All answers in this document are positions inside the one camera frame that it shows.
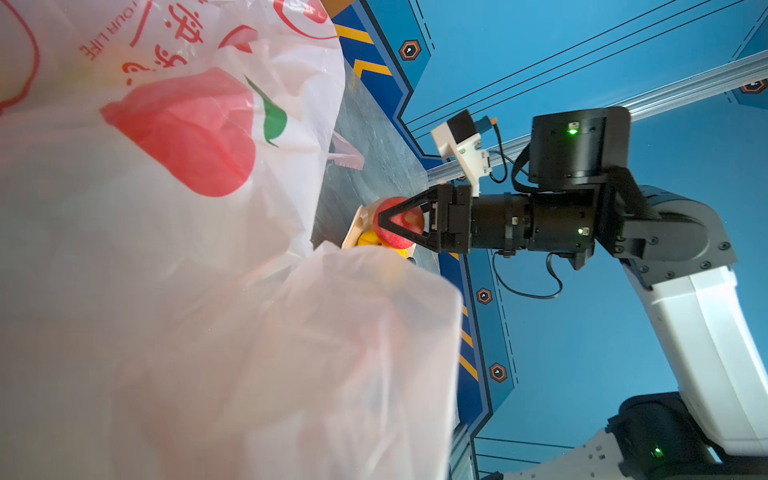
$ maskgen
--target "translucent plastic bag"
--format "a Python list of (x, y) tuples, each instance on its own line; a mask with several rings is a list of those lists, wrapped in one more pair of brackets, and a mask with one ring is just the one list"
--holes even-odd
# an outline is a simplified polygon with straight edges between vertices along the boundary
[(444, 478), (458, 292), (310, 243), (344, 79), (320, 3), (0, 27), (3, 478)]

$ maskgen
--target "yellow stripe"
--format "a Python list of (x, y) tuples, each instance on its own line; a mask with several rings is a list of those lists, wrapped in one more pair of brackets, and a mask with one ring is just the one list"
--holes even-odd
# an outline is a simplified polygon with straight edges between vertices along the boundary
[(469, 345), (472, 348), (475, 348), (475, 346), (472, 345), (472, 337), (467, 335), (467, 332), (465, 332), (464, 330), (462, 330), (462, 338), (464, 339), (465, 342), (467, 342), (467, 345)]
[(351, 38), (352, 40), (361, 41), (363, 43), (370, 43), (373, 45), (373, 40), (371, 40), (371, 36), (368, 35), (367, 31), (355, 30), (354, 28), (336, 25), (336, 33), (339, 34), (339, 37)]
[(478, 371), (475, 370), (474, 366), (469, 365), (469, 362), (467, 362), (467, 359), (464, 358), (464, 356), (459, 355), (458, 356), (458, 362), (461, 363), (462, 366), (467, 369), (467, 372), (469, 372), (469, 375), (475, 377), (475, 380), (478, 379)]
[(392, 72), (389, 71), (386, 65), (379, 65), (365, 60), (355, 60), (354, 70), (358, 77), (362, 77), (362, 73), (366, 70), (372, 71), (373, 73), (380, 73), (382, 75), (389, 75), (390, 77), (392, 76)]

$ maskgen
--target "metal extrusion bar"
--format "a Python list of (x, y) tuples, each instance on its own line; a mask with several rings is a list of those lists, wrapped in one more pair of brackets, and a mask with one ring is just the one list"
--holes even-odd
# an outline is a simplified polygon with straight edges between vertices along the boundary
[[(632, 114), (632, 121), (637, 121), (765, 78), (768, 78), (768, 50), (732, 61), (712, 70), (696, 74), (693, 77), (647, 91), (636, 97), (628, 98), (609, 106), (621, 105), (628, 108)], [(504, 153), (507, 157), (514, 160), (525, 148), (525, 145), (528, 145), (529, 141), (531, 141), (530, 134), (506, 141), (502, 144), (504, 146)], [(495, 167), (502, 164), (502, 158), (498, 154), (497, 147), (492, 147), (489, 153), (492, 166)], [(455, 161), (439, 165), (427, 171), (430, 187), (454, 180), (462, 175), (462, 168)]]

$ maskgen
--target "white plastic bag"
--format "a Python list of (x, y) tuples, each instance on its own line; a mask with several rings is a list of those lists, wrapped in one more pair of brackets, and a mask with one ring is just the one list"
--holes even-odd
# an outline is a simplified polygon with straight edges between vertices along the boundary
[(458, 292), (310, 243), (334, 37), (316, 0), (0, 0), (3, 478), (444, 478)]

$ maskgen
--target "robotic arm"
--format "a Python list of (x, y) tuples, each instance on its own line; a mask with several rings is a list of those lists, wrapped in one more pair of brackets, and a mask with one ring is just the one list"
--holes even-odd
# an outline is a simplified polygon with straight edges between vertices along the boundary
[[(512, 168), (520, 193), (481, 195), (488, 156), (462, 112), (432, 134), (470, 185), (434, 186), (379, 225), (437, 252), (546, 251), (576, 270), (597, 241), (624, 266), (680, 391), (627, 400), (584, 447), (515, 477), (768, 478), (768, 376), (736, 295), (730, 240), (708, 206), (635, 183), (629, 131), (622, 107), (536, 117)], [(526, 164), (537, 187), (515, 179)], [(422, 234), (390, 220), (413, 207), (429, 215)]]

